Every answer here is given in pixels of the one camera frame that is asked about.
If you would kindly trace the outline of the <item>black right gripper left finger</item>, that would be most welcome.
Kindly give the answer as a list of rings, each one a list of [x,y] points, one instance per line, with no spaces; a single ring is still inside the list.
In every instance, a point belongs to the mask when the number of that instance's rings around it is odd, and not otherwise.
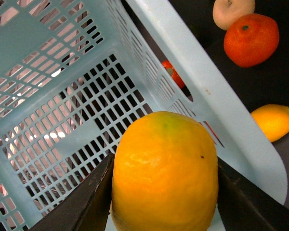
[[[107,155],[53,211],[31,231],[104,231],[111,204],[114,154]]]

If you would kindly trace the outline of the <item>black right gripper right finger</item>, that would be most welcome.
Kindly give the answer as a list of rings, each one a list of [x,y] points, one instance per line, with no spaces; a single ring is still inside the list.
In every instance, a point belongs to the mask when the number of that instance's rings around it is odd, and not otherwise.
[[[217,207],[227,231],[289,231],[289,209],[218,159]]]

